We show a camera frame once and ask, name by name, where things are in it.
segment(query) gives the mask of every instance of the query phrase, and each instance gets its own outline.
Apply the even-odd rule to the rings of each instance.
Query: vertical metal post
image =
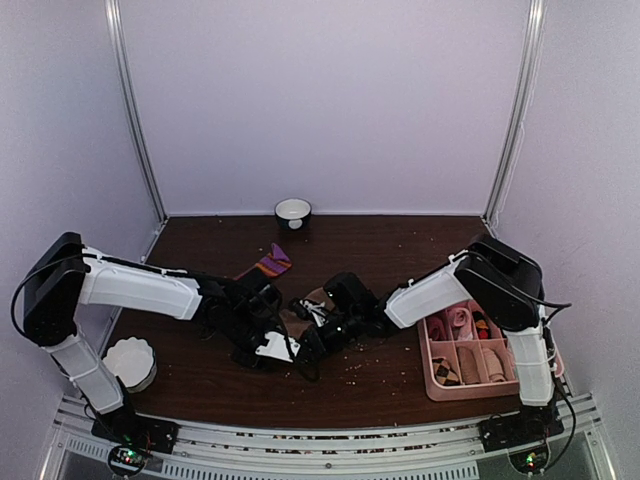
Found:
[[[131,131],[131,137],[136,150],[136,156],[142,169],[142,175],[145,185],[153,202],[153,208],[160,223],[167,219],[167,213],[162,203],[160,191],[158,189],[158,183],[153,173],[153,167],[149,159],[149,152],[147,151],[147,144],[144,140],[142,133],[142,126],[140,124],[140,115],[138,113],[138,106],[136,104],[135,95],[133,92],[133,84],[131,82],[131,74],[129,71],[129,61],[127,59],[127,50],[124,41],[124,32],[122,29],[122,20],[120,18],[120,3],[119,0],[105,0],[105,7],[107,13],[107,24],[109,26],[109,34],[111,35],[111,42],[113,44],[113,51],[116,56],[116,63],[118,65],[118,73],[120,75],[120,84],[122,87],[122,94],[124,96],[124,103],[127,111],[127,120],[129,124],[129,130]]]
[[[506,194],[508,179],[517,155],[518,133],[521,129],[524,114],[531,97],[532,83],[538,64],[545,6],[546,0],[531,0],[530,3],[529,21],[527,23],[527,32],[522,49],[522,62],[520,64],[516,97],[513,102],[511,119],[509,120],[507,137],[502,148],[498,171],[483,217],[489,227],[496,226],[500,203]]]

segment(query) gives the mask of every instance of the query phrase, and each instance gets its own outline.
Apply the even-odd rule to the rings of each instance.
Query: pink organizer tray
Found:
[[[463,302],[454,307],[466,307],[472,312],[482,311],[478,304],[474,301]],[[468,400],[472,398],[488,398],[488,397],[501,397],[505,395],[517,395],[520,389],[518,379],[515,376],[515,365],[513,361],[513,354],[509,350],[509,344],[507,339],[502,335],[500,329],[493,324],[493,322],[485,315],[487,324],[489,325],[490,339],[480,340],[478,339],[478,333],[475,326],[472,328],[473,339],[470,341],[456,341],[454,340],[454,334],[451,329],[451,325],[448,324],[444,311],[436,314],[444,323],[446,330],[446,340],[433,341],[429,338],[427,333],[426,319],[422,320],[418,324],[418,331],[420,333],[420,351],[422,353],[422,364],[424,372],[424,380],[427,386],[427,395],[431,400],[436,402],[444,402],[449,400]],[[462,375],[460,372],[460,363],[458,360],[457,347],[466,347],[473,352],[476,364],[478,366],[478,375],[480,377],[480,383],[474,385],[465,385],[462,383]],[[489,374],[487,373],[487,367],[482,355],[482,348],[487,347],[495,352],[500,359],[504,370],[505,382],[492,383],[489,380]],[[458,375],[461,381],[461,385],[445,387],[439,384],[434,376],[432,359],[438,357],[445,357],[451,364],[451,368]],[[558,368],[556,370],[556,376],[560,377],[564,372],[564,364],[560,354],[557,354],[556,363]]]

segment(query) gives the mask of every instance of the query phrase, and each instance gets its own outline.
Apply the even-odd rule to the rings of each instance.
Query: metal frame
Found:
[[[151,197],[158,221],[164,222],[167,219],[167,213],[164,208],[164,204],[162,203],[158,182],[155,174],[153,173],[151,160],[149,159],[149,152],[147,150],[147,144],[145,142],[142,125],[140,123],[140,114],[138,112],[138,106],[133,92],[133,83],[131,81],[129,60],[127,58],[127,49],[124,40],[124,30],[122,28],[122,19],[120,17],[120,2],[119,0],[105,0],[105,8],[107,24],[109,26],[109,35],[111,36],[111,43],[113,44],[113,51],[118,65],[120,85],[122,87],[122,94],[127,111],[127,123],[129,124],[131,138],[133,139],[136,157],[138,158],[144,182],[147,187],[147,191],[149,192],[149,196]]]
[[[574,397],[572,404],[577,414],[577,434],[593,436],[590,449],[599,477],[615,479],[592,396]],[[59,478],[66,452],[98,461],[106,459],[112,444],[91,436],[92,421],[85,415],[84,406],[83,400],[63,398],[40,479]],[[565,432],[554,441],[566,439],[572,422],[564,402],[559,403],[559,411]],[[177,421],[180,431],[174,453],[154,454],[154,462],[145,471],[161,478],[201,480],[415,480],[446,478],[445,473],[440,476],[438,472],[464,470],[470,472],[469,476],[450,478],[473,479],[478,478],[478,461],[507,453],[484,452],[477,426],[480,420],[339,430],[261,429]]]
[[[519,132],[522,128],[527,105],[531,99],[531,91],[533,90],[533,82],[540,55],[545,10],[546,0],[531,0],[516,97],[513,102],[513,109],[511,111],[507,136],[500,156],[500,163],[498,164],[498,171],[491,189],[487,208],[483,215],[487,225],[493,228],[497,225],[500,204],[507,193],[509,177],[511,176],[518,153],[520,141]]]

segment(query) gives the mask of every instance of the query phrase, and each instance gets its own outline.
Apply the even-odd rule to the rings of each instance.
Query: small cup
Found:
[[[284,230],[300,230],[309,224],[311,204],[300,198],[289,198],[276,205],[275,214]]]

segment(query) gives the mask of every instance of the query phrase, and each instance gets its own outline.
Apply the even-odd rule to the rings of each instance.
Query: dark wood tabletop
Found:
[[[272,217],[172,218],[149,263],[233,277],[276,242],[293,262],[275,280],[285,304],[340,271],[355,272],[382,295],[442,265],[485,231],[475,217],[316,216],[299,232],[278,229]],[[214,335],[203,341],[199,333],[190,322],[122,313],[110,345],[136,336],[156,351],[155,381],[133,395],[141,413],[252,427],[346,428],[439,422],[518,406],[517,397],[429,400],[415,327],[383,344],[365,340],[363,352],[355,348],[326,359],[317,383],[286,364],[244,369],[229,359],[227,339]]]

